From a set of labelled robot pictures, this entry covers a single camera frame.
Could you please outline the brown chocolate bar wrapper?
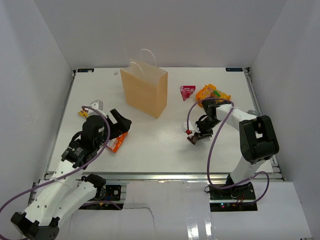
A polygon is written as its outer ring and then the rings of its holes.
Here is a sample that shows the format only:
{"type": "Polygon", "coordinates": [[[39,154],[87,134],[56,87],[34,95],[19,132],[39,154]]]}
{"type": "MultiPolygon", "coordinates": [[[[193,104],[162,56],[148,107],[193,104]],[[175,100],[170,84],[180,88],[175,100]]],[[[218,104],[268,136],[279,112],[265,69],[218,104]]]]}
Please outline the brown chocolate bar wrapper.
{"type": "Polygon", "coordinates": [[[187,136],[187,140],[190,141],[193,145],[195,145],[199,140],[199,136],[197,134],[189,134],[187,136]]]}

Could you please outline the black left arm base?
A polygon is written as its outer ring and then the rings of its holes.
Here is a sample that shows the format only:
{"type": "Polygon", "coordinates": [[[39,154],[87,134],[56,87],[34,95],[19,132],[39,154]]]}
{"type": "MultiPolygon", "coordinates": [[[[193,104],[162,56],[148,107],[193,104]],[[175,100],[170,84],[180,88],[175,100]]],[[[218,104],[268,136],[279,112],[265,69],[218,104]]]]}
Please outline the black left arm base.
{"type": "Polygon", "coordinates": [[[80,210],[121,210],[123,204],[120,203],[122,194],[121,185],[105,185],[97,191],[94,198],[89,202],[92,204],[84,204],[80,210]]]}

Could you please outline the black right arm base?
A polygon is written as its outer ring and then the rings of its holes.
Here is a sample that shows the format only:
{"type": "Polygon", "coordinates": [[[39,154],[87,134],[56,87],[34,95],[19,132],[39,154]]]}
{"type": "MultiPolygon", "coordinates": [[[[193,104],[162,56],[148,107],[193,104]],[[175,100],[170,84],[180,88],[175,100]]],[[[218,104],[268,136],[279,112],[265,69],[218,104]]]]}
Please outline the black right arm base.
{"type": "Polygon", "coordinates": [[[255,212],[258,210],[256,194],[252,183],[228,189],[216,189],[206,186],[209,194],[210,211],[216,212],[255,212]]]}

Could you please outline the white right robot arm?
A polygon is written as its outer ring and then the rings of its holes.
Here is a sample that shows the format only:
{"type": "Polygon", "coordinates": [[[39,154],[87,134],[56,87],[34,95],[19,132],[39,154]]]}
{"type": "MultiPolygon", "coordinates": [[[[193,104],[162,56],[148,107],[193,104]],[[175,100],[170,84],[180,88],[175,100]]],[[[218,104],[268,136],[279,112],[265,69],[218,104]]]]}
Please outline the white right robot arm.
{"type": "Polygon", "coordinates": [[[280,150],[272,120],[267,115],[256,116],[237,109],[232,101],[222,98],[207,97],[198,103],[205,114],[195,122],[195,130],[187,131],[187,139],[192,144],[210,137],[216,141],[219,134],[213,132],[215,126],[219,126],[220,131],[228,124],[239,132],[241,158],[237,166],[228,175],[225,185],[209,182],[211,189],[225,191],[229,198],[236,200],[243,195],[244,186],[265,174],[259,168],[280,150]]]}

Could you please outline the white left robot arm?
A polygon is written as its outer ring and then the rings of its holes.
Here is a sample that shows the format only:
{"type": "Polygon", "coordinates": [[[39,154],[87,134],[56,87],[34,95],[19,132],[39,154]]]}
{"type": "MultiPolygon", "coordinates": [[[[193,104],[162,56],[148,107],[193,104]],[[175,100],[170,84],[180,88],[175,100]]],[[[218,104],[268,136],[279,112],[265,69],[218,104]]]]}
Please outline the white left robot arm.
{"type": "Polygon", "coordinates": [[[128,132],[131,120],[116,109],[110,111],[116,122],[100,110],[86,118],[61,155],[57,169],[34,201],[22,212],[15,212],[10,221],[29,240],[54,240],[60,226],[76,210],[91,199],[105,196],[106,180],[89,174],[76,186],[87,166],[98,158],[108,141],[128,132]]]}

